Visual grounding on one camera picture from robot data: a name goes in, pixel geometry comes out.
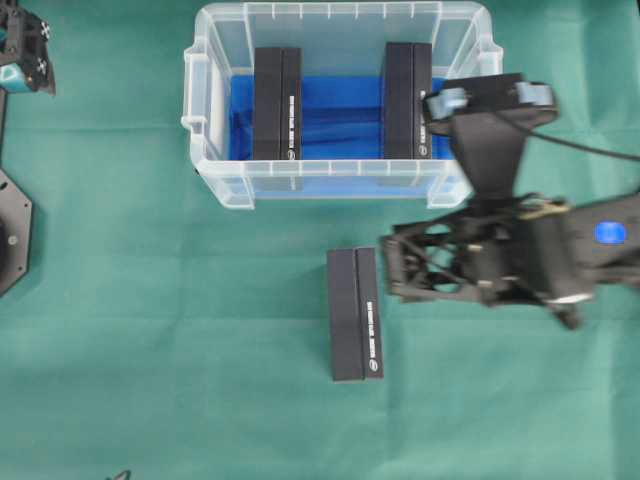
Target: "metal bracket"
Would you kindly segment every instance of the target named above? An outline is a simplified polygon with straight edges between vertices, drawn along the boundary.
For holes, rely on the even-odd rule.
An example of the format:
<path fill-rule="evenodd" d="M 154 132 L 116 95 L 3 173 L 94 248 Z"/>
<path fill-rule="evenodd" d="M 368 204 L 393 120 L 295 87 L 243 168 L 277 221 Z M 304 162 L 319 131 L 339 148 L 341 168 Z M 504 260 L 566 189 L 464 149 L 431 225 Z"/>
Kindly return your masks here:
<path fill-rule="evenodd" d="M 0 242 L 5 247 L 0 249 L 5 252 L 0 259 L 0 296 L 29 269 L 32 212 L 31 200 L 0 169 Z"/>
<path fill-rule="evenodd" d="M 55 95 L 47 43 L 51 27 L 14 0 L 0 0 L 0 85 L 10 93 Z"/>

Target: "blue button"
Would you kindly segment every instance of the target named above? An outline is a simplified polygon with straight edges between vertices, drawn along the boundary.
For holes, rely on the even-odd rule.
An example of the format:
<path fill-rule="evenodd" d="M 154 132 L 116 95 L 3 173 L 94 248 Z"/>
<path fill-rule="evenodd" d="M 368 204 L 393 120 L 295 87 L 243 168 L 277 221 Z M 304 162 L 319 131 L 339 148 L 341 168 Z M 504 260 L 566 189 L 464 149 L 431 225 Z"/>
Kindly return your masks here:
<path fill-rule="evenodd" d="M 627 230 L 618 222 L 600 222 L 596 225 L 596 240 L 605 245 L 620 245 L 627 239 Z"/>

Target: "black cable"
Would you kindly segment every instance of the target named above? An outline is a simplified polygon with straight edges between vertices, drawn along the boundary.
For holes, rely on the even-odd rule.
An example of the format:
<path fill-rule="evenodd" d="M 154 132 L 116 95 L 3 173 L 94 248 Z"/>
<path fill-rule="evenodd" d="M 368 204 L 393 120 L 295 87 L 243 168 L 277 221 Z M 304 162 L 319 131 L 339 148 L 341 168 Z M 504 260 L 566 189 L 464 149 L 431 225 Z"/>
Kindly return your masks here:
<path fill-rule="evenodd" d="M 7 91 L 0 88 L 0 167 L 2 167 L 2 146 L 4 144 L 4 121 L 7 115 Z"/>
<path fill-rule="evenodd" d="M 507 125 L 511 126 L 512 128 L 518 130 L 521 133 L 524 133 L 529 137 L 539 138 L 540 140 L 545 140 L 547 142 L 555 143 L 557 145 L 563 145 L 565 147 L 574 148 L 582 152 L 593 153 L 595 155 L 604 155 L 606 157 L 619 158 L 621 160 L 631 160 L 633 162 L 640 162 L 640 155 L 632 155 L 630 153 L 620 153 L 620 152 L 613 152 L 611 150 L 603 150 L 601 148 L 588 147 L 586 145 L 581 145 L 579 143 L 573 143 L 568 140 L 563 140 L 562 138 L 551 137 L 543 133 L 534 132 L 533 130 L 527 127 L 523 127 L 518 122 L 514 122 L 509 117 L 507 117 L 506 115 L 503 115 L 500 112 L 496 112 L 495 110 L 490 110 L 490 112 L 493 113 L 493 115 L 498 117 Z"/>

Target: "black rectangular box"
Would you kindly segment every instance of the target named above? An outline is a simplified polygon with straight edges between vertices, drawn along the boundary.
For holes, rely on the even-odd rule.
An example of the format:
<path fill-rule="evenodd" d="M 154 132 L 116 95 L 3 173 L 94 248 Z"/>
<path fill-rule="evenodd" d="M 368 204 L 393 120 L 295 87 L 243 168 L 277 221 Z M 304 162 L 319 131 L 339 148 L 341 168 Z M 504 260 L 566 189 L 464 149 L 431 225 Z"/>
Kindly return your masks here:
<path fill-rule="evenodd" d="M 383 378 L 375 249 L 331 250 L 327 272 L 334 381 Z"/>
<path fill-rule="evenodd" d="M 282 49 L 256 48 L 253 87 L 253 160 L 280 158 Z"/>
<path fill-rule="evenodd" d="M 299 48 L 282 50 L 282 118 L 280 160 L 301 159 L 302 77 Z"/>
<path fill-rule="evenodd" d="M 431 44 L 387 43 L 383 85 L 386 159 L 431 157 L 422 99 L 431 93 Z"/>
<path fill-rule="evenodd" d="M 253 100 L 253 159 L 302 157 L 302 53 L 299 48 L 256 48 Z M 256 191 L 299 188 L 295 177 L 256 178 Z"/>
<path fill-rule="evenodd" d="M 384 158 L 413 157 L 413 44 L 387 43 L 383 69 Z"/>
<path fill-rule="evenodd" d="M 431 158 L 431 134 L 424 122 L 422 100 L 431 93 L 431 44 L 413 44 L 413 158 Z"/>

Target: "green table surface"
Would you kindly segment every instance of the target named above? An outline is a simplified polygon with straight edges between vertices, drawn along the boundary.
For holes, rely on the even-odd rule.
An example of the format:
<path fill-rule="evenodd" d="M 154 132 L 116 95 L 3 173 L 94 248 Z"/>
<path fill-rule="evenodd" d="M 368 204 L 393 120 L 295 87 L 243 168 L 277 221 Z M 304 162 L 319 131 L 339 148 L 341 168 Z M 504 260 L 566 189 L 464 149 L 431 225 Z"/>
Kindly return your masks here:
<path fill-rule="evenodd" d="M 0 478 L 632 479 L 640 302 L 585 327 L 529 307 L 381 299 L 386 378 L 329 371 L 325 252 L 424 201 L 222 208 L 180 126 L 196 0 L 23 0 L 58 95 L 12 96 L 3 168 L 36 204 L 31 271 L 0 299 Z M 485 0 L 505 72 L 551 84 L 542 131 L 640 151 L 633 0 Z M 637 164 L 531 140 L 518 192 L 580 203 Z"/>

